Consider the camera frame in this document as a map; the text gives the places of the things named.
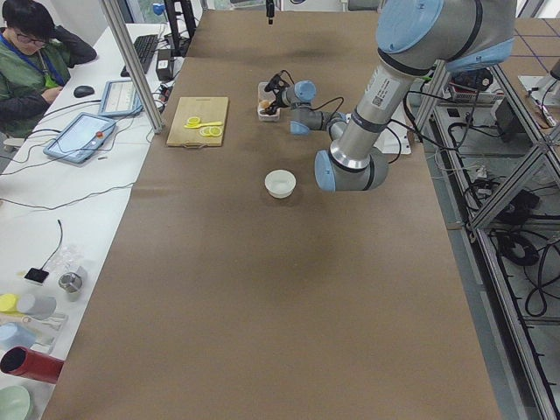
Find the clear plastic egg box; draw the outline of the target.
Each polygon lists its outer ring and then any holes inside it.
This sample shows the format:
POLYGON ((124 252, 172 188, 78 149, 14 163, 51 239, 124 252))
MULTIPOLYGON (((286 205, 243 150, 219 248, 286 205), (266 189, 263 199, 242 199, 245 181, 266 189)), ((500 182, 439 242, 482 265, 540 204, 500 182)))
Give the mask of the clear plastic egg box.
POLYGON ((277 109, 273 114, 269 107, 276 99, 272 91, 266 91, 267 81, 261 81, 257 86, 257 117, 261 122, 275 123, 280 120, 281 111, 277 109))

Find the yellow plastic knife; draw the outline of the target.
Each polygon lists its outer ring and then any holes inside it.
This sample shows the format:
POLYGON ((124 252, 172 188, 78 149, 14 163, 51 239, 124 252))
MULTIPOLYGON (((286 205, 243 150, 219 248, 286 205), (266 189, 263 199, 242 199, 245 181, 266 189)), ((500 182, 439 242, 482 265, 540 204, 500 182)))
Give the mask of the yellow plastic knife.
POLYGON ((199 129, 202 127, 219 127, 222 124, 223 122, 196 122, 196 123, 188 122, 187 124, 184 125, 184 128, 199 129))

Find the lemon slice stack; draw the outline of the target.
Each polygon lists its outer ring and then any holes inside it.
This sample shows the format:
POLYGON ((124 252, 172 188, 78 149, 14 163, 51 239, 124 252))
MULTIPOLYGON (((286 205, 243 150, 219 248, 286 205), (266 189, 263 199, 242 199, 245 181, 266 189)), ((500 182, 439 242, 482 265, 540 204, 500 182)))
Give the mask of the lemon slice stack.
POLYGON ((203 137, 220 137, 222 133, 221 126, 205 126, 199 129, 199 134, 203 137))

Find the white bowl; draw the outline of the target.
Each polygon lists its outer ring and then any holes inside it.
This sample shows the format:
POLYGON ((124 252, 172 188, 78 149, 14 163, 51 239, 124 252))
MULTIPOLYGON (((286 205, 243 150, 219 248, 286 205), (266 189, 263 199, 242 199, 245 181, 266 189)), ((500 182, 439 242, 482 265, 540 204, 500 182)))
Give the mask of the white bowl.
POLYGON ((275 199, 285 199, 291 196, 296 184, 296 177, 286 170, 271 171, 264 179, 268 194, 275 199))

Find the teach pendant tablet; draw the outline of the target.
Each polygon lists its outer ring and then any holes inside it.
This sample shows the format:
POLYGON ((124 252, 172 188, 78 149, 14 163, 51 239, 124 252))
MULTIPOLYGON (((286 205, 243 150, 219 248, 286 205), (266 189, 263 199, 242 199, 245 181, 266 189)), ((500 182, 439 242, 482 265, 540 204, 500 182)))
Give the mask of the teach pendant tablet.
POLYGON ((82 164, 99 150, 116 128, 116 120, 79 113, 44 149, 49 158, 82 164))
POLYGON ((132 80, 111 80, 105 84, 98 109, 99 116, 133 116, 142 109, 143 105, 132 80))

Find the black computer mouse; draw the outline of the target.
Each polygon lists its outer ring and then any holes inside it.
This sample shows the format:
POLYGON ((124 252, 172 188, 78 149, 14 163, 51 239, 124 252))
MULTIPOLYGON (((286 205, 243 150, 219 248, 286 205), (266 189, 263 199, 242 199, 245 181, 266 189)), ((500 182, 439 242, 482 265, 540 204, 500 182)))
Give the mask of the black computer mouse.
POLYGON ((73 96, 75 98, 84 98, 90 95, 93 95, 95 93, 95 89, 91 86, 86 86, 86 85, 80 85, 78 87, 76 87, 73 91, 73 96))

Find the near teach pendant tablet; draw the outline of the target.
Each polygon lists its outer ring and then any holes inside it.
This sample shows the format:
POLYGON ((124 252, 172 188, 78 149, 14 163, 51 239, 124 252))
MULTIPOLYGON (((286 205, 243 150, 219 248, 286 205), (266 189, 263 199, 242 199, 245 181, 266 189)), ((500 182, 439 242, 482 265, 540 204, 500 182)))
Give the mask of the near teach pendant tablet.
POLYGON ((116 128, 116 120, 79 113, 44 149, 49 158, 82 164, 99 150, 116 128))

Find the steel cup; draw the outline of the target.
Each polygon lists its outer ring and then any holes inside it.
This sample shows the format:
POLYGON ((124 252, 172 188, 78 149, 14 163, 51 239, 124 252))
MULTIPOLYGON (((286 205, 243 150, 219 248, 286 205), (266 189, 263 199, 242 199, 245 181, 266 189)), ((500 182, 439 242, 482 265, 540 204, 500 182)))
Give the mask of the steel cup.
POLYGON ((77 266, 59 277, 58 286, 66 293, 70 302, 80 299, 88 279, 88 273, 82 266, 77 266))

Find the small black square pad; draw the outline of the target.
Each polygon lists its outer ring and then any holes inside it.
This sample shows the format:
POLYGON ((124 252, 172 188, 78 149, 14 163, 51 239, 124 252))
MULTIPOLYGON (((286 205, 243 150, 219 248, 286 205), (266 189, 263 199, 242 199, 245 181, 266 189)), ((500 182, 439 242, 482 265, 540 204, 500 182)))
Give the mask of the small black square pad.
POLYGON ((48 278, 49 272, 44 269, 30 268, 24 275, 24 279, 35 284, 43 284, 48 278))

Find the grey cup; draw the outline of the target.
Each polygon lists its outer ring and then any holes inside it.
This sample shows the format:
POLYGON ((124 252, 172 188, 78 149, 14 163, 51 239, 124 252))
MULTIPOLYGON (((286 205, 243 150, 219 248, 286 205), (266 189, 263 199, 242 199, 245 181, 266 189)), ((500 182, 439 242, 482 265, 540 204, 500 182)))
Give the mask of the grey cup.
POLYGON ((57 307, 55 297, 24 294, 17 301, 17 310, 35 319, 50 318, 57 307))

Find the yellow cup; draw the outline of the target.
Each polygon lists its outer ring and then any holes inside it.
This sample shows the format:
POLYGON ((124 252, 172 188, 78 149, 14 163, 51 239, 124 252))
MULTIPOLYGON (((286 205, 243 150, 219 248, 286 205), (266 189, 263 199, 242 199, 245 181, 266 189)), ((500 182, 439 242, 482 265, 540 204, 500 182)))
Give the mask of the yellow cup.
POLYGON ((15 313, 18 311, 19 295, 5 293, 0 295, 0 312, 15 313))

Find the light blue cup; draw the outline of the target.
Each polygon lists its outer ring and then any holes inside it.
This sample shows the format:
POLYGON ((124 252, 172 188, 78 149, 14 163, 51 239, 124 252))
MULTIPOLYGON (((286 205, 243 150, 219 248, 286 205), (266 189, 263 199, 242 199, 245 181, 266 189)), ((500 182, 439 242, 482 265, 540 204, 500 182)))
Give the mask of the light blue cup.
POLYGON ((1 325, 0 335, 3 350, 10 350, 13 347, 30 348, 36 343, 36 334, 18 323, 1 325))

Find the red thermos bottle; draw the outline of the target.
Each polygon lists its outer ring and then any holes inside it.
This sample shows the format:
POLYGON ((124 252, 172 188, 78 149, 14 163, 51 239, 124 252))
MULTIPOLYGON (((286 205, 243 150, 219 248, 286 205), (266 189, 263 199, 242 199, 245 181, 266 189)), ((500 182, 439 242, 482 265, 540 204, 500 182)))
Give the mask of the red thermos bottle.
POLYGON ((1 371, 7 375, 56 384, 64 363, 48 354, 16 346, 1 358, 1 371))

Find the green bowl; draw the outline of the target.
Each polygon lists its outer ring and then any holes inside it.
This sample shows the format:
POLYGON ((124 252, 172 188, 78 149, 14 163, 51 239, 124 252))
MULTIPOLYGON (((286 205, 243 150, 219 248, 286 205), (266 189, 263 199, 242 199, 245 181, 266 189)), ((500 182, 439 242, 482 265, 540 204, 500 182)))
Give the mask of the green bowl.
POLYGON ((1 389, 1 420, 25 420, 32 412, 29 391, 23 386, 1 389))

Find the aluminium frame post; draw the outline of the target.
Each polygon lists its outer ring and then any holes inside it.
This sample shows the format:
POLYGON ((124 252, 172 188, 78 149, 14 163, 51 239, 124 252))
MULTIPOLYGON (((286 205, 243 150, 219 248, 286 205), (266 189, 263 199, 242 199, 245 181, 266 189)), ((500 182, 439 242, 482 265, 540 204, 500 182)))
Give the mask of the aluminium frame post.
POLYGON ((150 125, 155 134, 160 134, 164 128, 162 117, 153 100, 144 70, 142 69, 136 50, 130 38, 127 26, 123 20, 117 1, 100 0, 101 10, 108 22, 108 26, 113 33, 117 47, 124 60, 137 93, 140 96, 143 109, 146 112, 150 125))

